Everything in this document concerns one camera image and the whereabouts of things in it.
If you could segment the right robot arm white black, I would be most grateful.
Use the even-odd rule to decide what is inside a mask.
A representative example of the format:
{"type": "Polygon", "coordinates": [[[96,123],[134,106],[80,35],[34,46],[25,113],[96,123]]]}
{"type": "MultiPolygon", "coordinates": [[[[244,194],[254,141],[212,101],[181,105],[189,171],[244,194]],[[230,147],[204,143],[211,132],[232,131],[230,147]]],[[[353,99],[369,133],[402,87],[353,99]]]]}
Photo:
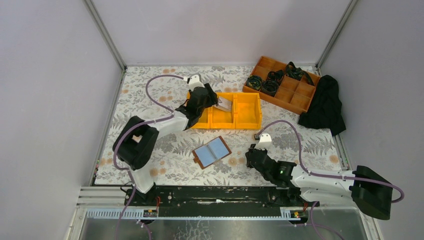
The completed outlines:
{"type": "Polygon", "coordinates": [[[356,170],[307,172],[300,164],[276,161],[266,149],[252,144],[245,153],[246,165],[280,188],[286,188],[291,201],[339,204],[357,207],[363,214],[379,220],[391,217],[391,183],[367,166],[356,170]]]}

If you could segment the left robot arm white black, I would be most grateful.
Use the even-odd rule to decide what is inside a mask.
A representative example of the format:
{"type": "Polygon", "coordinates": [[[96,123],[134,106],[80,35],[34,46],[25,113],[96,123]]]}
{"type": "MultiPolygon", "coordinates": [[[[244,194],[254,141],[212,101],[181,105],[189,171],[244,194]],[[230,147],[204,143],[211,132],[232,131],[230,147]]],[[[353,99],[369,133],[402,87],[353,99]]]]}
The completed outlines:
{"type": "Polygon", "coordinates": [[[218,103],[218,95],[206,83],[189,91],[189,98],[172,111],[170,116],[144,120],[138,116],[129,119],[112,146],[113,161],[120,160],[128,171],[138,192],[146,194],[155,185],[149,162],[157,140],[176,132],[183,132],[198,123],[205,109],[218,103]]]}

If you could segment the brown leather card holder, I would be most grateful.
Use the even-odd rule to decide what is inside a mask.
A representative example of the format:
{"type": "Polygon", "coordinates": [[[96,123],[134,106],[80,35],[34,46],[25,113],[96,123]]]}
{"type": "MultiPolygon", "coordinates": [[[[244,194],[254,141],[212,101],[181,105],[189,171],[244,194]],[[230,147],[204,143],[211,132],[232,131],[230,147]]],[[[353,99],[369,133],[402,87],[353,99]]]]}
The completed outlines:
{"type": "Polygon", "coordinates": [[[194,163],[205,169],[232,153],[222,136],[218,136],[192,151],[194,163]]]}

